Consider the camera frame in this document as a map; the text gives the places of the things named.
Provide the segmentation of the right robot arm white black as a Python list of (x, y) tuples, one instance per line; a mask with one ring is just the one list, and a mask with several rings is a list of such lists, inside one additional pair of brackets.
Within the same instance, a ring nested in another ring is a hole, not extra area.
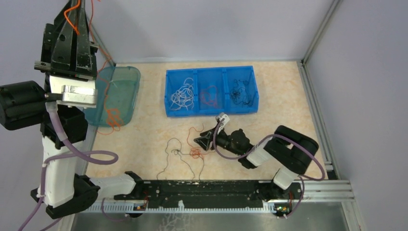
[(276, 198), (284, 198), (289, 193), (292, 182), (305, 176), (311, 162), (315, 162), (321, 171), (324, 170), (315, 157), (318, 143), (284, 125), (278, 126), (273, 134), (255, 145), (250, 143), (242, 129), (227, 134), (221, 127), (200, 133), (194, 142), (206, 151), (218, 152), (222, 148), (233, 153), (235, 156), (232, 159), (238, 160), (247, 169), (255, 169), (276, 159), (282, 164), (272, 179), (271, 193)]

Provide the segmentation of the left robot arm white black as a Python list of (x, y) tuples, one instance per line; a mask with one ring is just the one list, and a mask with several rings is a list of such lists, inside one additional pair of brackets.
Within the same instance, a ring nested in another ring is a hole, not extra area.
[(89, 39), (90, 27), (82, 0), (70, 0), (43, 33), (41, 58), (35, 69), (45, 74), (41, 87), (34, 81), (0, 88), (0, 123), (7, 130), (40, 125), (43, 145), (41, 180), (31, 191), (45, 205), (51, 219), (82, 212), (103, 198), (139, 199), (144, 186), (133, 172), (117, 177), (90, 178), (76, 173), (79, 160), (98, 165), (118, 161), (117, 154), (102, 151), (108, 160), (82, 151), (88, 123), (83, 110), (97, 106), (98, 45)]

